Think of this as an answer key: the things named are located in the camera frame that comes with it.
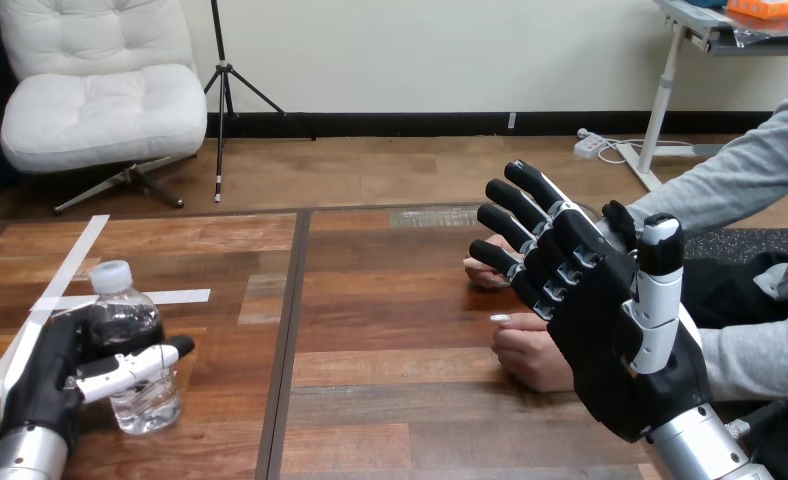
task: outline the standing desk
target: standing desk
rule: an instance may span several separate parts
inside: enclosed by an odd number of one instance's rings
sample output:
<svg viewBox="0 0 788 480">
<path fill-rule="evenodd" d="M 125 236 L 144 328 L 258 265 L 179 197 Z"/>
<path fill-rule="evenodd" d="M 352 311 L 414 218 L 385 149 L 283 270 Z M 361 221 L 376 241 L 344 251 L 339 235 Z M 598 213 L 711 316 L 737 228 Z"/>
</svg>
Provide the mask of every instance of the standing desk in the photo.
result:
<svg viewBox="0 0 788 480">
<path fill-rule="evenodd" d="M 685 0 L 653 0 L 665 13 L 665 25 L 672 32 L 671 48 L 665 63 L 665 72 L 659 79 L 659 88 L 650 123 L 644 136 L 641 154 L 632 145 L 618 144 L 616 148 L 627 165 L 648 191 L 662 185 L 650 169 L 653 157 L 696 157 L 715 155 L 722 145 L 658 146 L 662 120 L 668 109 L 674 74 L 677 70 L 680 51 L 688 42 L 700 50 L 717 56 L 788 56 L 788 38 L 776 37 L 770 42 L 758 42 L 739 47 L 733 35 L 730 20 L 709 8 L 696 7 Z"/>
</svg>

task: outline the tripod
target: tripod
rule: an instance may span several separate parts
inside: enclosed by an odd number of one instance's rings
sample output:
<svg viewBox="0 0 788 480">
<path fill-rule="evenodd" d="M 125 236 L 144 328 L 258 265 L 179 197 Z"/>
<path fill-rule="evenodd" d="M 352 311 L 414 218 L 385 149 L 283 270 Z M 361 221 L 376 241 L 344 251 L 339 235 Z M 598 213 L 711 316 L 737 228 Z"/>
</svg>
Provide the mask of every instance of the tripod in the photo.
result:
<svg viewBox="0 0 788 480">
<path fill-rule="evenodd" d="M 219 121 L 218 121 L 218 128 L 217 128 L 217 182 L 215 183 L 214 187 L 214 201 L 215 203 L 220 202 L 220 184 L 221 184 L 221 172 L 223 170 L 223 147 L 226 144 L 226 137 L 224 136 L 223 130 L 223 123 L 224 117 L 228 117 L 229 120 L 233 120 L 238 117 L 238 114 L 235 113 L 235 109 L 232 107 L 232 93 L 229 90 L 229 75 L 237 78 L 241 83 L 246 85 L 247 88 L 253 91 L 256 95 L 258 95 L 262 100 L 267 102 L 277 113 L 280 113 L 286 120 L 288 120 L 292 125 L 294 125 L 298 130 L 303 132 L 304 137 L 309 137 L 312 141 L 317 140 L 317 137 L 312 133 L 308 127 L 297 121 L 294 117 L 291 117 L 284 110 L 279 108 L 279 105 L 273 103 L 269 98 L 267 98 L 263 93 L 259 91 L 256 87 L 253 86 L 252 83 L 248 82 L 247 79 L 241 76 L 238 72 L 232 68 L 232 64 L 226 61 L 226 54 L 223 50 L 223 32 L 220 29 L 220 13 L 217 10 L 217 0 L 211 0 L 211 14 L 212 18 L 214 19 L 214 34 L 217 37 L 217 54 L 220 57 L 220 63 L 215 66 L 214 75 L 211 76 L 211 80 L 209 80 L 208 84 L 206 84 L 205 92 L 208 93 L 209 89 L 214 82 L 220 78 L 220 113 L 219 113 Z"/>
</svg>

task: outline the white wall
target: white wall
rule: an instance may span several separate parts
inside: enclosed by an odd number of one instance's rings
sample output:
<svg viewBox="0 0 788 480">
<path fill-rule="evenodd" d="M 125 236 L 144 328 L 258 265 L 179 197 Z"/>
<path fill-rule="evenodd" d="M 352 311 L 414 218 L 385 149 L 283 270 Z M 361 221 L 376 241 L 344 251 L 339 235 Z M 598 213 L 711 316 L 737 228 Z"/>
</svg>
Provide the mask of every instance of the white wall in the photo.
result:
<svg viewBox="0 0 788 480">
<path fill-rule="evenodd" d="M 287 111 L 649 110 L 670 40 L 651 0 L 218 1 L 228 59 Z M 182 3 L 206 82 L 210 3 Z M 788 58 L 683 52 L 673 109 L 771 110 L 788 97 Z M 232 92 L 236 110 L 270 111 Z M 209 100 L 215 111 L 217 89 Z"/>
</svg>

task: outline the power strip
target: power strip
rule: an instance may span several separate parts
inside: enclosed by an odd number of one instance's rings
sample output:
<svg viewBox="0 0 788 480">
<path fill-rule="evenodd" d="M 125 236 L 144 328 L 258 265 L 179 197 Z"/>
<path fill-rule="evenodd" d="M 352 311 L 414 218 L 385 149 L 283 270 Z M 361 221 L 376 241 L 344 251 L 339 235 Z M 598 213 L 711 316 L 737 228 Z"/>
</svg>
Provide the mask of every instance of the power strip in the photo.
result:
<svg viewBox="0 0 788 480">
<path fill-rule="evenodd" d="M 594 158 L 603 149 L 609 146 L 605 138 L 595 133 L 580 130 L 578 134 L 582 140 L 574 145 L 574 155 L 582 158 Z"/>
</svg>

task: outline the orange box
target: orange box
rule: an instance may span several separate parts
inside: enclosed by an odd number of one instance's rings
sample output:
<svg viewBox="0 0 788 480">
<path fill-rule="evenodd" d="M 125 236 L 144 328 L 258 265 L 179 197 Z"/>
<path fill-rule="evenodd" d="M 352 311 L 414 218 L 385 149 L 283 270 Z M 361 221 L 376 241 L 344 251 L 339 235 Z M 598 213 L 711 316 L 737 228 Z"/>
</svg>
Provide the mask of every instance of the orange box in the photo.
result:
<svg viewBox="0 0 788 480">
<path fill-rule="evenodd" d="M 788 0 L 730 0 L 727 10 L 764 19 L 788 18 Z"/>
</svg>

